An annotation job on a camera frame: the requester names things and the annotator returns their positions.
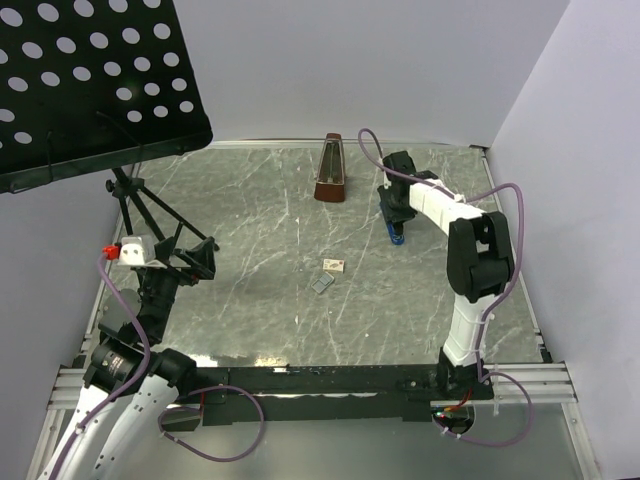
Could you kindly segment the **blue metal stapler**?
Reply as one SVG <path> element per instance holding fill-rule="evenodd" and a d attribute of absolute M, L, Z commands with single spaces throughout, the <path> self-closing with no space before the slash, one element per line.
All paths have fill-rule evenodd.
<path fill-rule="evenodd" d="M 397 246 L 402 245 L 405 242 L 405 220 L 385 202 L 380 201 L 379 206 L 391 243 Z"/>

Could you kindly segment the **white staple box sleeve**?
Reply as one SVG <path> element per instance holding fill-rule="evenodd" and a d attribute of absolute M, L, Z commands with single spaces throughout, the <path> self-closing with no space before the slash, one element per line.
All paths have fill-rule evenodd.
<path fill-rule="evenodd" d="M 345 262 L 339 259 L 324 259 L 322 268 L 326 272 L 343 273 Z"/>

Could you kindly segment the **white staple box tray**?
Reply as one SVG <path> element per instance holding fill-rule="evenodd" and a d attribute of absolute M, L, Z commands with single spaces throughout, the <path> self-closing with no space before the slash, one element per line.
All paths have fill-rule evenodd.
<path fill-rule="evenodd" d="M 316 279 L 311 288 L 317 294 L 324 293 L 335 281 L 335 278 L 327 272 L 324 272 L 318 279 Z"/>

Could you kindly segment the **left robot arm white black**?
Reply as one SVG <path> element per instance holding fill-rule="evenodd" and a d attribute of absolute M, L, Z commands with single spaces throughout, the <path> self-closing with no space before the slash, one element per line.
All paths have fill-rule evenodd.
<path fill-rule="evenodd" d="M 103 336 L 91 355 L 78 402 L 43 479 L 112 479 L 118 460 L 146 429 L 152 413 L 192 398 L 196 364 L 161 342 L 181 286 L 215 276 L 215 240 L 192 249 L 171 236 L 125 236 L 103 248 L 98 271 L 118 308 L 99 323 Z"/>

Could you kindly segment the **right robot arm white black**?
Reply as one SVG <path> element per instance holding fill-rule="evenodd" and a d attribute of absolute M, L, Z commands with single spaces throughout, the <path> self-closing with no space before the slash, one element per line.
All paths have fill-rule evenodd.
<path fill-rule="evenodd" d="M 390 240 L 404 243 L 404 224 L 421 215 L 447 237 L 446 275 L 454 292 L 449 333 L 440 350 L 435 382 L 448 398 L 478 388 L 490 307 L 515 272 L 506 217 L 467 204 L 431 171 L 418 171 L 408 152 L 382 159 L 378 187 Z"/>

